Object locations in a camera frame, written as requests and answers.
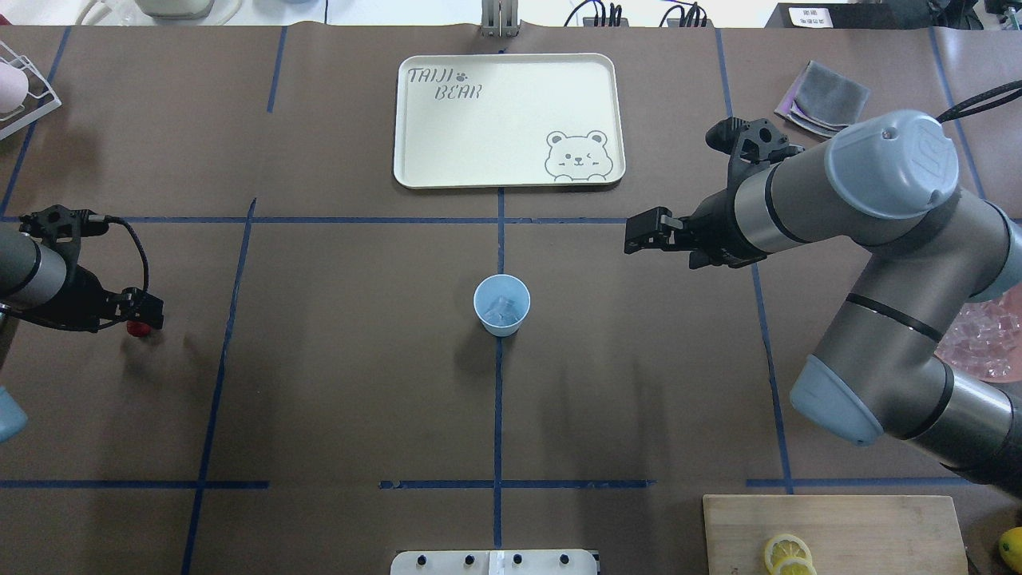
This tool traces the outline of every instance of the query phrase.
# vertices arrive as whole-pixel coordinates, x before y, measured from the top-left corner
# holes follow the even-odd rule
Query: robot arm
[[[1022,497],[1022,400],[933,357],[966,301],[1022,279],[1022,229],[958,189],[939,124],[901,110],[800,152],[766,119],[729,118],[707,143],[732,153],[728,189],[692,215],[629,220],[625,252],[691,250],[690,267],[742,267],[847,235],[873,253],[791,392],[793,406],[870,445],[909,441],[970,481]]]
[[[11,333],[7,329],[11,319],[65,332],[96,333],[125,322],[162,328],[164,303],[148,293],[148,260],[127,222],[63,205],[21,215],[20,221],[20,233],[0,227],[0,314],[5,339]],[[145,276],[141,290],[128,287],[120,294],[107,292],[95,274],[78,265],[82,238],[106,233],[110,223],[124,225],[139,249]],[[0,442],[27,422],[25,412],[0,387]]]

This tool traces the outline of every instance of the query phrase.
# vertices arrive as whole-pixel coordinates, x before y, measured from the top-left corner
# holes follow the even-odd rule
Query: wooden cutting board
[[[964,575],[950,497],[704,495],[709,575],[764,575],[763,545],[801,537],[819,575]]]

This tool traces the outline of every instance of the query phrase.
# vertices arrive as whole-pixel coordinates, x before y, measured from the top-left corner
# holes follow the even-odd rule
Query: label
[[[827,8],[788,8],[788,15],[798,28],[834,28]]]
[[[482,96],[482,84],[472,83],[467,74],[453,67],[413,67],[406,80],[435,86],[429,91],[434,100],[476,100]]]

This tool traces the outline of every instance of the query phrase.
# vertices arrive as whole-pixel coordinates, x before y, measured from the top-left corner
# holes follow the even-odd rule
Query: gray cloth
[[[810,60],[774,111],[830,138],[858,121],[870,89]]]
[[[810,118],[824,126],[845,127],[858,121],[870,97],[870,89],[817,61],[802,73],[795,103]]]

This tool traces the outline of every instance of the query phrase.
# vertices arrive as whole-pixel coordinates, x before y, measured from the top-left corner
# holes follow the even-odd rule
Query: red object
[[[152,333],[152,328],[141,322],[129,322],[128,334],[136,338],[144,338]]]

